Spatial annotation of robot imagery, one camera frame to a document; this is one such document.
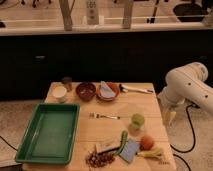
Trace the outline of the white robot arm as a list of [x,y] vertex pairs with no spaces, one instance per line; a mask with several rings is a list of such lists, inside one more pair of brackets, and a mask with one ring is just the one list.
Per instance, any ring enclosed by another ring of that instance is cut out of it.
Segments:
[[207,67],[200,62],[174,68],[166,74],[166,86],[157,95],[165,125],[169,125],[174,119],[174,108],[185,100],[190,100],[207,113],[213,114],[213,88],[205,84],[207,78]]

